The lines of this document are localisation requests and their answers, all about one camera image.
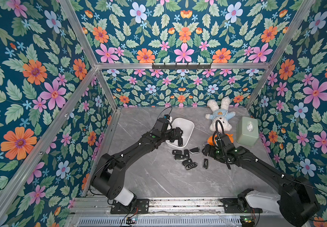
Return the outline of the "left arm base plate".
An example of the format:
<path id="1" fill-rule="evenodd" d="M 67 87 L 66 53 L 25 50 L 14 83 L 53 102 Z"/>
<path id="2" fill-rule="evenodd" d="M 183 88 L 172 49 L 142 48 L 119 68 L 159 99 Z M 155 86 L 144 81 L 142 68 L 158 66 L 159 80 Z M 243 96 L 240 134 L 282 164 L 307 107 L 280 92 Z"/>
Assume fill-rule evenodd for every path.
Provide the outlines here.
<path id="1" fill-rule="evenodd" d="M 150 205 L 149 199 L 133 199 L 133 201 L 128 205 L 124 206 L 118 201 L 113 201 L 110 213 L 111 214 L 127 214 L 131 211 L 132 214 L 148 214 Z"/>

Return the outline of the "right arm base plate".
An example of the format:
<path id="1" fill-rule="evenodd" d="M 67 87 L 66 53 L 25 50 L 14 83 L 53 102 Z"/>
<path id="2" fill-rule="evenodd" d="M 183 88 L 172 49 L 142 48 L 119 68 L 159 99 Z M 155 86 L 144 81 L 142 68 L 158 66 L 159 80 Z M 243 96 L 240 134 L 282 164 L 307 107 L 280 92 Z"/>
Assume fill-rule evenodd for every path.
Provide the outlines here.
<path id="1" fill-rule="evenodd" d="M 263 210 L 260 208 L 252 208 L 246 202 L 238 198 L 222 198 L 220 202 L 223 204 L 225 213 L 246 213 L 260 214 Z"/>

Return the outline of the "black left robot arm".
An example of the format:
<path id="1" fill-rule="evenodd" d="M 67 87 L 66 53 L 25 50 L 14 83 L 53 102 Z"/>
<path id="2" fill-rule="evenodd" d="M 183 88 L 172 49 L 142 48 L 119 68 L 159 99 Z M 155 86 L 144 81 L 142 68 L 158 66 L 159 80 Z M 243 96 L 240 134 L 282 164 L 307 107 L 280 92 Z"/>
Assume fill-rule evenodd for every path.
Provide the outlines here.
<path id="1" fill-rule="evenodd" d="M 128 168 L 166 141 L 178 141 L 182 145 L 182 136 L 183 130 L 172 126 L 170 115 L 158 118 L 154 127 L 127 149 L 113 155 L 102 155 L 92 174 L 90 185 L 109 200 L 130 206 L 136 195 L 124 186 Z"/>

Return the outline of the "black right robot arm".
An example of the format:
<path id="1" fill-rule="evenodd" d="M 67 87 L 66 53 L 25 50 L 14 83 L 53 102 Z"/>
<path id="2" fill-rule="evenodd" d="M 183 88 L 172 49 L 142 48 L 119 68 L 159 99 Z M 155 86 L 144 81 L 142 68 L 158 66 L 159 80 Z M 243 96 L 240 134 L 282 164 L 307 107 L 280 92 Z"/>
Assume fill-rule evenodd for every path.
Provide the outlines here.
<path id="1" fill-rule="evenodd" d="M 262 193 L 248 188 L 238 194 L 237 206 L 240 211 L 268 210 L 281 214 L 291 225 L 305 225 L 317 212 L 320 204 L 315 196 L 314 188 L 303 177 L 295 178 L 279 171 L 260 160 L 247 148 L 235 147 L 226 134 L 212 136 L 202 153 L 214 160 L 227 165 L 245 169 L 271 186 L 275 194 Z"/>

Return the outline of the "white plastic storage box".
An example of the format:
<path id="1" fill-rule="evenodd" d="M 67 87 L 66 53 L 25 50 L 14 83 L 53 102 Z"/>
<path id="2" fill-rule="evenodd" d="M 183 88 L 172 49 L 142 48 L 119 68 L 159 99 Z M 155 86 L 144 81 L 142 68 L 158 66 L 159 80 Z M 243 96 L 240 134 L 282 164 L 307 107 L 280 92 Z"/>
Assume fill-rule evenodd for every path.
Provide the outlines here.
<path id="1" fill-rule="evenodd" d="M 184 118 L 175 118 L 172 120 L 172 126 L 174 128 L 179 127 L 182 131 L 182 145 L 179 145 L 178 140 L 175 140 L 174 142 L 170 142 L 169 140 L 166 140 L 166 144 L 172 148 L 176 149 L 183 149 L 188 145 L 188 141 L 191 138 L 192 132 L 194 130 L 194 123 L 190 120 L 184 119 Z"/>

